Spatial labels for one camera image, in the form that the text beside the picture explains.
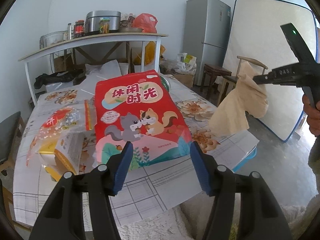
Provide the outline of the person's right hand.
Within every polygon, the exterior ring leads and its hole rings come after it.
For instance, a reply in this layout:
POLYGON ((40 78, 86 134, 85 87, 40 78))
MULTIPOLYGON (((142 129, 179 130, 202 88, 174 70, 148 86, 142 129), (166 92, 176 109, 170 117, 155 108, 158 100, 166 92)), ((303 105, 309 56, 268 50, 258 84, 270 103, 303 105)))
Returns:
POLYGON ((317 102, 316 106, 312 107, 305 94, 302 97, 302 102, 304 104, 303 110, 307 114, 306 122, 309 125, 310 132, 318 137, 320 135, 320 102, 317 102))

